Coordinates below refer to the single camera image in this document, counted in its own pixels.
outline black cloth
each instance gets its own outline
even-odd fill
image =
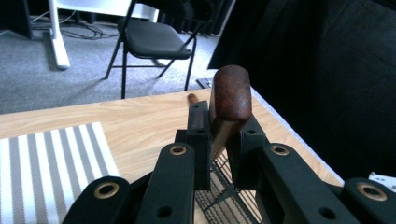
[[[0,2],[0,29],[9,29],[33,39],[30,12],[26,0],[2,0]]]
[[[396,176],[392,1],[237,1],[208,66],[252,87],[343,178]]]
[[[221,33],[222,25],[227,17],[233,0],[209,0],[213,3],[212,22],[200,30],[202,35],[218,35]],[[183,20],[175,20],[167,16],[164,12],[160,12],[158,22],[171,25],[178,33],[194,31],[196,25],[194,22]]]

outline carpeted floor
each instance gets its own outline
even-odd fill
[[[109,79],[102,80],[117,42],[114,24],[95,23],[101,37],[64,24],[61,30],[71,64],[67,70],[56,67],[48,24],[39,21],[34,28],[33,40],[0,31],[0,114],[120,99],[121,70],[113,69]],[[197,78],[214,76],[216,71],[206,68],[218,41],[219,36],[199,36],[189,90],[201,88]],[[129,62],[142,63],[132,56]],[[129,69],[126,98],[183,91],[188,62],[175,62],[161,78],[156,78],[160,68]]]

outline wooden tabletop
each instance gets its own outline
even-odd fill
[[[210,89],[205,89],[5,114],[0,116],[0,138],[100,121],[120,175],[133,182],[153,170],[160,150],[174,142],[177,129],[187,129],[189,93],[209,102]],[[270,142],[293,147],[322,180],[342,184],[254,97],[252,104],[253,114]]]

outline striped mat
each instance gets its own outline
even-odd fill
[[[106,175],[119,172],[99,122],[0,139],[0,223],[61,223]]]

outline black plastic part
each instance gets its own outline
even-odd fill
[[[240,134],[231,139],[227,145],[233,184],[238,189],[255,190],[262,168],[259,154],[268,144],[259,122],[254,118],[247,122]]]
[[[285,212],[279,200],[271,188],[268,179],[263,173],[259,177],[258,188],[256,189],[255,202],[263,223],[283,223]]]
[[[202,89],[212,88],[213,78],[197,78],[198,84]]]
[[[210,189],[210,145],[212,135],[209,126],[207,101],[190,105],[186,143],[195,150],[195,189]]]
[[[184,129],[176,130],[175,142],[186,143],[187,142],[187,130],[184,130]]]
[[[338,198],[340,198],[341,193],[343,192],[343,187],[340,186],[335,186],[335,185],[331,185],[329,183],[323,182],[327,185],[327,187],[332,191],[332,193],[337,196]]]
[[[94,196],[94,192],[102,184],[114,183],[119,186],[117,192],[105,199]],[[100,188],[106,194],[111,186]],[[130,201],[130,186],[128,181],[115,176],[105,176],[94,180],[85,188],[67,213],[64,224],[67,223],[121,223],[127,217]]]
[[[135,222],[137,214],[139,213],[140,210],[140,206],[142,205],[143,196],[145,195],[146,189],[149,185],[151,174],[152,172],[150,172],[147,175],[144,175],[143,177],[139,178],[130,185],[132,197],[131,200],[129,201],[127,219],[125,219],[125,221],[122,223]]]
[[[373,180],[348,179],[340,198],[361,223],[396,221],[396,193]]]
[[[359,223],[293,148],[268,144],[260,159],[284,223]]]
[[[193,212],[194,149],[182,143],[167,145],[152,172],[135,223],[192,223]]]

